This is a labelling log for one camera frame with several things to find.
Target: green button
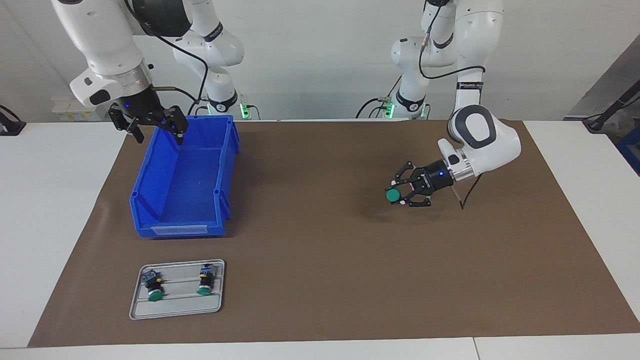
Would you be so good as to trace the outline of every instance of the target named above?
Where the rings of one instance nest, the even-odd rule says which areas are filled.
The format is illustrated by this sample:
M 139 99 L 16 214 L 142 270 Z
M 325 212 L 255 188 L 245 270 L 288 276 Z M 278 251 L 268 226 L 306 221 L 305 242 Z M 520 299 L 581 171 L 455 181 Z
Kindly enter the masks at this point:
M 149 301 L 156 302 L 158 300 L 161 300 L 163 296 L 164 296 L 163 292 L 156 291 L 155 293 L 151 293 L 151 295 L 149 295 Z
M 198 293 L 200 295 L 204 295 L 204 296 L 211 295 L 211 289 L 200 288 L 200 289 L 198 289 Z
M 387 200 L 389 200 L 389 202 L 396 202 L 401 198 L 402 198 L 402 195 L 400 195 L 400 190 L 391 189 L 387 191 Z

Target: blue plastic storage bin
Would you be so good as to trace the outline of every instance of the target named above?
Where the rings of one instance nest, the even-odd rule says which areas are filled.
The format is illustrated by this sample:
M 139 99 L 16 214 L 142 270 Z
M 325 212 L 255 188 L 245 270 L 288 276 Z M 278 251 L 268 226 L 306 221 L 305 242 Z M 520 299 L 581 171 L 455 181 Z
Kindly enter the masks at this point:
M 156 129 L 131 193 L 133 223 L 144 238 L 225 234 L 239 139 L 231 116 L 188 117 L 178 146 Z

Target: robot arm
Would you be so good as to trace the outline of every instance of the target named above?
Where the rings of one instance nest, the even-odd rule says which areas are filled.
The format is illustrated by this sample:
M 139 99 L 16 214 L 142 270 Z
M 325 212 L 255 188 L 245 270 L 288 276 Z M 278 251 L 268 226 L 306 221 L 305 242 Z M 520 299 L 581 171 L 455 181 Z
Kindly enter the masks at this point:
M 51 0 L 89 66 L 71 82 L 71 90 L 85 106 L 113 102 L 109 116 L 114 125 L 140 143 L 144 136 L 138 125 L 165 129 L 182 143 L 187 120 L 178 106 L 166 109 L 160 103 L 143 55 L 133 42 L 124 1 Z M 158 26 L 161 35 L 181 35 L 191 26 L 190 5 L 183 1 L 135 0 L 133 6 L 149 23 L 163 24 Z
M 484 67 L 498 44 L 502 29 L 502 5 L 502 0 L 429 0 L 425 17 L 434 16 L 427 13 L 435 14 L 439 6 L 442 6 L 441 11 L 445 7 L 453 6 L 456 20 L 451 39 L 456 39 L 458 69 Z M 438 20 L 434 21 L 429 39 L 429 53 L 426 56 L 429 59 L 428 62 L 434 59 L 432 55 L 438 54 L 438 50 L 443 50 L 440 49 L 437 41 L 445 38 L 451 28 L 450 17 L 445 18 L 446 25 L 436 27 Z M 422 168 L 415 167 L 413 163 L 407 163 L 396 174 L 391 187 L 387 188 L 387 199 L 392 204 L 430 206 L 430 196 L 435 191 L 452 186 L 457 181 L 478 177 L 485 172 L 495 170 L 520 155 L 518 133 L 480 105 L 483 77 L 482 69 L 470 69 L 458 73 L 456 108 L 449 119 L 447 130 L 451 139 L 462 144 L 462 148 L 456 149 L 446 139 L 441 139 L 438 141 L 438 146 L 444 157 L 443 160 Z M 413 171 L 412 176 L 402 178 L 402 175 L 409 170 Z M 408 195 L 401 195 L 397 188 L 405 184 L 410 186 L 411 191 Z M 422 195 L 425 199 L 421 202 L 412 201 L 416 195 Z
M 418 67 L 420 52 L 423 67 L 446 67 L 456 63 L 456 42 L 453 36 L 456 5 L 453 2 L 438 7 L 429 4 L 422 16 L 422 29 L 429 31 L 433 17 L 433 28 L 429 46 L 424 47 L 422 37 L 410 37 L 395 42 L 391 50 L 391 58 L 402 70 L 400 89 L 394 95 L 393 116 L 416 119 L 424 106 L 424 99 L 429 87 L 429 79 L 420 73 Z
M 226 30 L 218 19 L 212 0 L 192 0 L 193 26 L 176 45 L 204 59 L 204 64 L 178 50 L 173 50 L 176 61 L 191 69 L 198 77 L 205 77 L 209 111 L 248 117 L 231 75 L 222 67 L 240 64 L 244 47 L 240 40 Z

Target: white table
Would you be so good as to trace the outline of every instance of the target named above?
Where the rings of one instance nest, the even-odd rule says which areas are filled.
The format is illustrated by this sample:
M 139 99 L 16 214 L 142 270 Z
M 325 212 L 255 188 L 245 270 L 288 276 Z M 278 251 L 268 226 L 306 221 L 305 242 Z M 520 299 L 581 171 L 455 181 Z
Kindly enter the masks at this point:
M 526 122 L 558 183 L 640 318 L 640 178 L 578 122 Z M 30 124 L 0 138 L 0 348 L 21 348 L 124 139 L 111 124 Z M 42 279 L 34 296 L 30 277 Z M 0 359 L 640 359 L 640 334 L 535 338 L 135 345 L 0 350 Z

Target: cable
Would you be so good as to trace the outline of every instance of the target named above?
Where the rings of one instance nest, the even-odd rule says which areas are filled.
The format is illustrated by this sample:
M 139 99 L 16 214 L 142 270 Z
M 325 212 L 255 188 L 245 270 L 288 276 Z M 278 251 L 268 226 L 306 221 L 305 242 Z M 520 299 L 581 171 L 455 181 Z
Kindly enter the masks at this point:
M 6 111 L 9 115 L 15 117 L 16 120 L 21 121 L 20 118 L 18 117 L 18 115 L 16 115 L 13 111 L 11 111 L 9 108 L 7 108 L 4 105 L 0 105 L 0 109 Z
M 463 72 L 463 71 L 467 71 L 467 70 L 472 70 L 472 69 L 481 69 L 482 72 L 486 72 L 486 68 L 484 66 L 480 66 L 480 65 L 476 65 L 476 66 L 469 66 L 469 67 L 465 67 L 463 69 L 458 69 L 452 72 L 448 72 L 446 74 L 442 74 L 442 75 L 438 75 L 438 76 L 427 76 L 424 73 L 424 70 L 422 69 L 422 53 L 420 53 L 420 73 L 422 74 L 422 76 L 425 79 L 429 79 L 429 80 L 435 80 L 435 79 L 442 79 L 442 78 L 446 78 L 447 76 L 453 75 L 453 74 L 457 74 L 459 72 Z
M 474 188 L 476 188 L 476 185 L 478 185 L 478 181 L 480 181 L 480 179 L 482 179 L 482 175 L 484 174 L 480 174 L 477 178 L 476 181 L 474 182 L 474 184 L 471 186 L 471 189 L 469 189 L 469 192 L 467 193 L 467 196 L 465 196 L 465 200 L 459 200 L 460 202 L 460 208 L 462 210 L 464 210 L 467 207 L 467 200 L 469 200 L 469 195 L 471 195 L 471 192 L 474 191 Z
M 378 113 L 380 113 L 381 110 L 387 109 L 386 106 L 378 106 L 377 108 L 374 108 L 373 110 L 371 110 L 371 113 L 369 114 L 369 119 L 373 119 L 373 113 L 377 110 Z
M 255 111 L 258 113 L 258 120 L 262 120 L 262 117 L 260 116 L 260 109 L 258 109 L 256 105 L 247 105 L 246 107 L 248 109 L 255 109 Z
M 433 28 L 433 24 L 436 22 L 436 19 L 438 18 L 438 15 L 440 14 L 440 9 L 442 9 L 442 5 L 438 6 L 438 10 L 436 11 L 436 15 L 433 17 L 433 19 L 431 19 L 431 24 L 429 25 L 429 27 L 427 28 L 427 32 L 424 35 L 424 42 L 422 43 L 422 49 L 420 49 L 420 57 L 418 59 L 418 68 L 420 69 L 420 73 L 422 74 L 422 77 L 424 77 L 425 79 L 429 79 L 429 80 L 435 80 L 435 79 L 441 79 L 441 78 L 446 78 L 447 76 L 453 75 L 453 74 L 457 74 L 459 72 L 463 72 L 463 71 L 467 71 L 467 70 L 472 70 L 472 69 L 481 69 L 482 72 L 486 72 L 486 68 L 484 66 L 469 66 L 469 67 L 465 67 L 464 69 L 458 69 L 452 72 L 448 72 L 446 74 L 442 74 L 442 75 L 438 75 L 438 76 L 427 76 L 424 73 L 424 70 L 422 69 L 422 55 L 424 54 L 424 50 L 426 49 L 427 43 L 429 42 L 429 37 L 431 35 L 431 29 Z
M 391 97 L 391 94 L 394 92 L 394 90 L 396 89 L 396 86 L 398 86 L 398 84 L 400 83 L 400 79 L 402 79 L 402 75 L 398 76 L 398 80 L 396 80 L 396 83 L 394 84 L 394 86 L 391 87 L 391 90 L 389 90 L 389 94 L 387 94 L 387 97 Z M 376 119 L 380 116 L 380 110 L 378 110 L 378 113 L 376 114 Z
M 427 10 L 427 2 L 429 0 L 424 0 L 424 6 L 422 7 L 422 12 L 424 13 Z
M 197 104 L 199 104 L 200 103 L 200 99 L 202 99 L 202 93 L 204 92 L 204 85 L 207 82 L 207 75 L 209 74 L 209 64 L 206 61 L 204 61 L 202 58 L 190 53 L 189 51 L 186 51 L 185 49 L 183 49 L 183 48 L 181 48 L 181 47 L 179 47 L 177 45 L 172 44 L 167 39 L 165 39 L 165 38 L 163 38 L 163 37 L 161 37 L 159 35 L 156 35 L 154 33 L 153 29 L 151 29 L 151 26 L 148 23 L 140 20 L 140 18 L 138 17 L 138 14 L 136 14 L 136 12 L 133 11 L 133 9 L 131 8 L 131 4 L 129 4 L 129 0 L 125 0 L 124 3 L 126 5 L 126 7 L 127 7 L 127 10 L 131 14 L 131 16 L 133 16 L 133 18 L 136 19 L 140 23 L 141 26 L 145 27 L 148 30 L 149 33 L 153 34 L 153 36 L 158 38 L 158 40 L 160 40 L 160 41 L 164 42 L 165 44 L 169 45 L 170 47 L 180 51 L 181 53 L 184 53 L 184 54 L 186 54 L 186 55 L 188 55 L 188 56 L 190 56 L 190 57 L 192 57 L 192 58 L 194 58 L 196 60 L 199 60 L 200 62 L 202 62 L 204 64 L 204 76 L 202 77 L 202 84 L 200 85 L 200 91 L 198 92 L 197 100 L 194 100 L 193 104 L 189 108 L 189 111 L 187 112 L 187 115 L 190 115 L 191 112 L 193 111 L 193 108 Z
M 620 110 L 622 110 L 622 109 L 624 109 L 624 108 L 628 108 L 629 106 L 633 105 L 633 104 L 634 104 L 636 101 L 638 101 L 638 100 L 640 100 L 640 96 L 639 96 L 639 97 L 636 97 L 636 99 L 635 99 L 635 100 L 633 100 L 633 101 L 630 101 L 630 102 L 626 103 L 623 107 L 621 107 L 621 108 L 620 108 Z M 602 116 L 602 115 L 604 115 L 604 113 L 599 113 L 599 114 L 596 114 L 596 115 L 592 115 L 592 116 L 590 116 L 590 117 L 586 117 L 586 118 L 582 119 L 582 121 L 589 120 L 589 119 L 593 119 L 593 118 L 595 118 L 595 117 L 599 117 L 599 116 Z
M 369 104 L 370 104 L 370 103 L 372 103 L 372 102 L 376 102 L 376 101 L 381 102 L 381 101 L 380 101 L 380 99 L 379 99 L 379 98 L 377 98 L 377 97 L 374 97 L 373 99 L 371 99 L 371 100 L 369 100 L 369 101 L 365 102 L 365 103 L 364 103 L 364 105 L 362 105 L 362 107 L 360 108 L 360 110 L 358 110 L 358 113 L 356 114 L 356 119 L 359 119 L 359 118 L 360 118 L 360 114 L 364 111 L 364 108 L 366 108 L 366 107 L 367 107 L 367 105 L 369 105 Z
M 170 47 L 180 51 L 181 53 L 187 54 L 190 57 L 192 57 L 192 58 L 194 58 L 196 60 L 199 60 L 201 63 L 204 64 L 204 76 L 202 77 L 202 83 L 200 84 L 200 91 L 198 92 L 198 99 L 201 99 L 202 98 L 202 93 L 204 92 L 204 85 L 207 82 L 207 75 L 209 74 L 209 64 L 206 61 L 204 61 L 202 58 L 200 58 L 200 57 L 198 57 L 198 56 L 196 56 L 194 54 L 191 54 L 189 51 L 186 51 L 185 49 L 183 49 L 181 47 L 173 45 L 171 42 L 167 41 L 167 39 L 165 39 L 163 37 L 159 37 L 157 35 L 154 35 L 154 36 L 157 37 L 158 39 L 160 39 L 160 41 L 162 41 L 165 44 L 169 45 Z M 200 101 L 194 102 L 191 105 L 191 107 L 189 108 L 189 111 L 187 112 L 187 115 L 190 115 L 191 112 L 193 111 L 193 108 L 199 103 L 200 103 Z
M 177 88 L 175 86 L 154 86 L 153 90 L 155 90 L 155 91 L 175 91 L 175 92 L 180 92 L 180 93 L 188 96 L 193 102 L 197 102 L 196 98 L 193 97 L 193 95 L 191 95 L 188 92 L 184 91 L 183 89 Z
M 196 115 L 196 116 L 198 116 L 198 110 L 202 110 L 202 109 L 205 109 L 205 110 L 209 111 L 209 108 L 208 108 L 208 107 L 206 107 L 206 106 L 200 106 L 200 107 L 198 107 L 198 108 L 196 109 L 195 115 Z

